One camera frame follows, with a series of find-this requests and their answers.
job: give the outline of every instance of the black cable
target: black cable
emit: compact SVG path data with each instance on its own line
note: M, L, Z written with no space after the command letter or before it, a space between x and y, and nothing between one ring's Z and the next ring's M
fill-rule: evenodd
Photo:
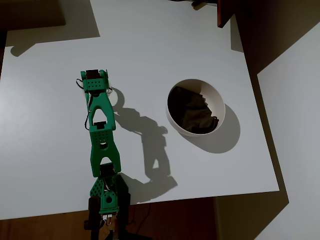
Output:
M136 231L136 234L139 233L140 228L142 227L142 224L144 224L144 222L145 222L145 220L147 219L147 217L149 217L150 209L151 209L151 203L149 203L148 213L146 214L146 216L144 217L144 219L143 219L142 222L140 223L140 226L138 227L138 230Z
M82 81L81 79L77 78L77 79L75 80L75 83L78 85L79 88L84 89L83 86L80 86L80 84L78 83L78 81L80 81L80 82L82 82L82 83L83 83L83 81Z
M85 122L84 122L84 127L85 127L85 129L87 129L88 131L90 131L90 129L87 128L87 122L88 122L89 113L90 113L90 107L91 107L93 98L94 98L94 97L90 94L89 103L88 103L88 114L86 115Z
M106 91L106 93L107 93L107 94L112 94L113 91L114 91L114 90L113 90L111 87L109 87L108 90Z

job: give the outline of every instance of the dark cloth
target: dark cloth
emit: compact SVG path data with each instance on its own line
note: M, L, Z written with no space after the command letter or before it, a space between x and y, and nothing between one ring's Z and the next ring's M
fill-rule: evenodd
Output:
M218 125L201 94L176 86L168 97L168 110L172 119L184 130L194 134L207 134Z

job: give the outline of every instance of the white tabletop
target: white tabletop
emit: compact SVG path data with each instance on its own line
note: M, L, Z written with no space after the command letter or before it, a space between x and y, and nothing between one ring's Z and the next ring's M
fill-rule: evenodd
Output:
M0 81L0 219L88 209L96 179L86 101L75 79L91 69L107 69L120 91L111 101L125 100L115 109L113 133L132 204L279 190L244 54L231 50L229 23L217 28L216 7L91 4L100 37L44 41L16 57L10 41L35 30L8 33ZM210 83L227 105L210 139L186 139L168 122L168 93L185 79Z

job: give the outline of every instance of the wooden floor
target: wooden floor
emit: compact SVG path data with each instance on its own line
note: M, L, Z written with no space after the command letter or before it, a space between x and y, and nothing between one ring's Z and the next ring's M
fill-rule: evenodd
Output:
M83 227L88 214L78 211L1 220L0 240L90 240L90 232ZM211 197L132 205L127 230L136 234L139 229L139 235L153 240L215 240L214 216ZM104 240L107 232L104 226L99 239Z

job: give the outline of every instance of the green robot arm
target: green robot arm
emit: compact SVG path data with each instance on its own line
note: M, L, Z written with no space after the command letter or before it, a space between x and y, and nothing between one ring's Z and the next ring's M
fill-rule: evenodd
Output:
M106 171L121 172L118 149L114 142L113 131L116 129L115 114L107 95L109 89L108 74L104 70L87 70L81 72L83 90L88 109L89 131L91 138L91 168L93 176L101 176L101 168ZM94 122L96 110L102 110L107 122ZM108 157L111 163L100 165Z

